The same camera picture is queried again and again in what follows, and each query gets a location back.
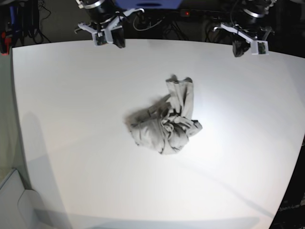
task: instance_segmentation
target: crumpled garment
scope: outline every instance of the crumpled garment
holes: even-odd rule
[[[131,123],[131,134],[139,146],[160,154],[176,154],[198,133],[202,126],[191,120],[193,114],[193,82],[166,81],[169,95],[152,107],[140,111]]]

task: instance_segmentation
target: table surface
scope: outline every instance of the table surface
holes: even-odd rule
[[[227,45],[127,40],[13,49],[31,184],[57,228],[267,229],[305,132],[305,60]],[[203,130],[177,155],[138,147],[125,118],[191,77]]]

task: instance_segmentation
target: white table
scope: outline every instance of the white table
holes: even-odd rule
[[[211,43],[13,49],[33,188],[60,229],[267,229],[305,132],[305,60]],[[191,77],[203,130],[177,155],[138,147],[131,112]]]

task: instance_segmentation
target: gray cloth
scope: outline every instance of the gray cloth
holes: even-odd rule
[[[169,95],[152,107],[135,115],[131,134],[139,146],[160,154],[176,154],[198,133],[202,126],[191,120],[193,113],[193,82],[166,81]]]

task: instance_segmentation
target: red object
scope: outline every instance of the red object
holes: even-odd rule
[[[10,43],[11,43],[11,38],[5,38],[5,41],[4,43],[6,44],[6,50],[7,52],[6,53],[2,53],[2,56],[7,56],[10,54]]]

